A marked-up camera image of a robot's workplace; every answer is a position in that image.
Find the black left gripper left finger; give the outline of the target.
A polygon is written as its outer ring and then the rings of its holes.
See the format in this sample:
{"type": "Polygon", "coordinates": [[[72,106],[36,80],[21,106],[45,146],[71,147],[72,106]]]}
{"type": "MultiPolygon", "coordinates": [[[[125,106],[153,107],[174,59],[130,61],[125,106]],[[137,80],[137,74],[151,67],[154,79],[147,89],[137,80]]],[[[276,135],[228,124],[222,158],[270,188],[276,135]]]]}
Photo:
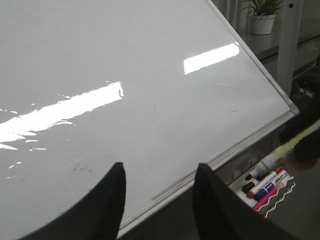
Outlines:
{"type": "Polygon", "coordinates": [[[23,240],[115,240],[126,200],[126,173],[116,162],[102,180],[67,212],[23,240]]]}

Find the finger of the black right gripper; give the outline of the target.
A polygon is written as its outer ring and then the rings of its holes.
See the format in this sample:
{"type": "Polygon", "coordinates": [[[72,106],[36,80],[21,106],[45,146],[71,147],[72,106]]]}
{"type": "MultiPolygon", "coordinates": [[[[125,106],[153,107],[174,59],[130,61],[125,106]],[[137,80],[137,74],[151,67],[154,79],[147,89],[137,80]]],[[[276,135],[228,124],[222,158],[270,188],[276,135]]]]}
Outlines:
{"type": "MultiPolygon", "coordinates": [[[[310,104],[298,116],[293,118],[280,133],[280,142],[286,143],[297,137],[320,119],[320,96],[316,94],[310,104]]],[[[320,130],[303,137],[294,147],[294,155],[298,162],[306,163],[320,158],[320,130]]]]}

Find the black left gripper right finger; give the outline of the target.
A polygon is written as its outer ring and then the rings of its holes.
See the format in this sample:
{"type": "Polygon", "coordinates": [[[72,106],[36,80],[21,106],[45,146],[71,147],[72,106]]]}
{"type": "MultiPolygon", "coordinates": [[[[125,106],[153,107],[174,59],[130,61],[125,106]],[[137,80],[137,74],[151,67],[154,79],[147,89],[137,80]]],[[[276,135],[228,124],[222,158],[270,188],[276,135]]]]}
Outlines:
{"type": "Polygon", "coordinates": [[[193,215],[201,240],[294,240],[245,204],[205,163],[193,184],[193,215]]]}

